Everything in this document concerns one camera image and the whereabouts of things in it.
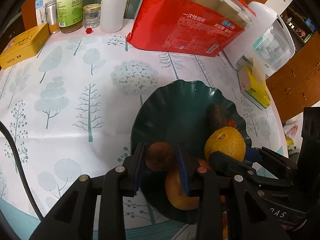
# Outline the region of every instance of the table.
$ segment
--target table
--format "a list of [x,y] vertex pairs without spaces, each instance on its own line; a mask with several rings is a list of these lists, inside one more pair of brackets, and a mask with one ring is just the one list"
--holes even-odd
[[[244,97],[237,71],[223,53],[204,57],[139,50],[125,42],[132,24],[125,20],[122,30],[114,34],[102,33],[99,28],[92,34],[84,29],[57,33],[37,56],[0,71],[0,119],[11,130],[43,215],[80,174],[100,176],[123,162],[130,153],[130,132],[141,105],[157,87],[177,79],[201,80],[220,89],[246,120],[253,147],[286,154],[273,100],[271,107],[260,110]],[[138,81],[150,84],[144,77],[122,75],[132,63],[151,67],[153,85],[144,90],[121,87],[117,79],[132,87]],[[39,220],[2,135],[0,152],[0,208],[25,240]],[[258,174],[268,176],[260,166],[254,167]],[[188,235],[191,239],[195,233],[195,226],[168,220],[153,210],[141,192],[124,198],[124,219],[127,239],[169,240],[178,235],[177,240]]]

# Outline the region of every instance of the white appliance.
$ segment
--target white appliance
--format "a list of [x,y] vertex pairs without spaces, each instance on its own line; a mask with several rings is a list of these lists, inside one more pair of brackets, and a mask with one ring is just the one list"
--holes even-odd
[[256,19],[223,51],[235,69],[252,65],[254,57],[265,74],[271,76],[294,55],[295,46],[274,10],[259,2],[251,2],[249,7],[256,13]]

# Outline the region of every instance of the glass jar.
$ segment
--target glass jar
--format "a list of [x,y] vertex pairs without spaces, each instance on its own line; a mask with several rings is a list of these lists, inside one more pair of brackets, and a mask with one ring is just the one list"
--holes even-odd
[[60,31],[71,33],[82,27],[82,0],[57,0]]
[[82,8],[85,28],[96,28],[100,25],[101,4],[94,3]]

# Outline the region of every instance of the cabinet door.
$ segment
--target cabinet door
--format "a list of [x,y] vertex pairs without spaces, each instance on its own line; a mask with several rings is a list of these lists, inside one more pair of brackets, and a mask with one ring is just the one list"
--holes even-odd
[[267,87],[273,98],[284,97],[295,87],[296,80],[290,68],[284,66],[266,80]]
[[310,41],[283,67],[290,68],[297,81],[302,82],[319,67],[319,62],[320,35],[316,32]]
[[36,0],[26,0],[21,6],[25,30],[37,26],[35,2]]
[[302,107],[309,107],[313,105],[310,95],[308,93],[308,90],[304,85],[304,83],[300,83],[297,86],[295,86],[294,90],[298,95],[298,98]]
[[283,97],[273,98],[273,100],[281,122],[285,122],[303,111],[299,97],[294,89],[288,91]]
[[320,63],[317,66],[316,71],[303,81],[311,98],[311,105],[320,101]]

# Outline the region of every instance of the yellow tin box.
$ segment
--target yellow tin box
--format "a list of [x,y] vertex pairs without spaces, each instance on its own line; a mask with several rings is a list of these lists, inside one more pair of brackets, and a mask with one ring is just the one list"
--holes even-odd
[[48,24],[33,27],[14,37],[0,55],[0,66],[6,69],[22,60],[37,55],[49,37]]

